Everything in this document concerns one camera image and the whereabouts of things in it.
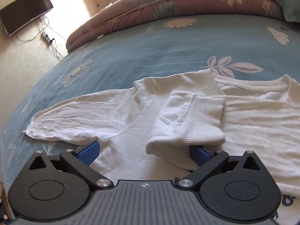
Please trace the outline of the white long-sleeve printed shirt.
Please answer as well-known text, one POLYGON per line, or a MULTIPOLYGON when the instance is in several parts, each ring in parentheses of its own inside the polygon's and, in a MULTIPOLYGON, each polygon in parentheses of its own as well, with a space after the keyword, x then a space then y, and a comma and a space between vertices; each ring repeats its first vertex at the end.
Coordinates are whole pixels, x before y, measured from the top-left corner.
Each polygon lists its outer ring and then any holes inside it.
POLYGON ((112 181, 183 177, 197 165, 190 145, 230 155, 254 151, 283 195, 280 224, 299 221, 299 84, 285 75, 243 81, 211 70, 137 80, 38 112, 36 140, 101 144, 96 169, 112 181))

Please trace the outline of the blue floral bed sheet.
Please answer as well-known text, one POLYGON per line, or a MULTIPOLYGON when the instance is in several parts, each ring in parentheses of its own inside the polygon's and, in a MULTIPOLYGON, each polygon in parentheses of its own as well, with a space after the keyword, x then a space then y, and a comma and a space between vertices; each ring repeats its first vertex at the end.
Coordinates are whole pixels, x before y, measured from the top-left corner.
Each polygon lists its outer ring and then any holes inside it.
POLYGON ((198 15, 142 24, 82 45, 34 86, 4 127, 4 189, 10 188, 34 151, 57 155, 70 147, 24 134, 37 112, 80 95, 130 88, 145 77, 209 67, 239 80, 283 75, 299 80, 299 25, 251 15, 198 15))

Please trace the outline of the white power strip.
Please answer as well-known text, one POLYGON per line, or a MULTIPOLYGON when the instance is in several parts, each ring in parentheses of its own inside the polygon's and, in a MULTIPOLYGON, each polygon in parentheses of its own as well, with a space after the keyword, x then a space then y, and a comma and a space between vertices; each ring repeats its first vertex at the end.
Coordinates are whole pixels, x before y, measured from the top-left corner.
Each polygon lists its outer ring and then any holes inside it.
POLYGON ((42 38, 45 40, 45 42, 47 42, 49 45, 52 44, 53 39, 50 38, 50 36, 45 33, 44 31, 41 34, 42 38))

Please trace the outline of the black flat television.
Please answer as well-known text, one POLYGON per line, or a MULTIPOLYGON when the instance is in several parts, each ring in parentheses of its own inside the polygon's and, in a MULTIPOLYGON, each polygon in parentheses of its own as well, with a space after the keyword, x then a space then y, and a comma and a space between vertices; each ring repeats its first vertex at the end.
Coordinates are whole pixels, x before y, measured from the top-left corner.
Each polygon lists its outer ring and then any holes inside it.
POLYGON ((1 9, 1 22, 10 37, 52 9, 50 0, 15 0, 1 9))

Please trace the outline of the green flower pillow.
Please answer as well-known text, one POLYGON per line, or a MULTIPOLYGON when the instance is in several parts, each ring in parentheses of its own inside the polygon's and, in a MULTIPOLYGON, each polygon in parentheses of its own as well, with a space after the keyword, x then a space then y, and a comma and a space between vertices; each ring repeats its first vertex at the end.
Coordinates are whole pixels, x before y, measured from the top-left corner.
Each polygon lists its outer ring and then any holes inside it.
POLYGON ((287 22, 300 22, 299 0, 275 0, 283 10, 287 22))

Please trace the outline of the pink floral folded quilt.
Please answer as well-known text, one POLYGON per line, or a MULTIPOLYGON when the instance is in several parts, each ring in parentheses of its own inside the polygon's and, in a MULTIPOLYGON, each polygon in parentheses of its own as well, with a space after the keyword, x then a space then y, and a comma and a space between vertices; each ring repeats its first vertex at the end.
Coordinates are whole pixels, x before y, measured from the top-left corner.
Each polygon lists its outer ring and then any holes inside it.
POLYGON ((68 52, 123 29, 165 18, 175 22, 166 27, 189 26, 194 20, 185 16, 207 14, 243 14, 281 20, 283 12, 274 0, 118 0, 104 7, 67 39, 68 52))

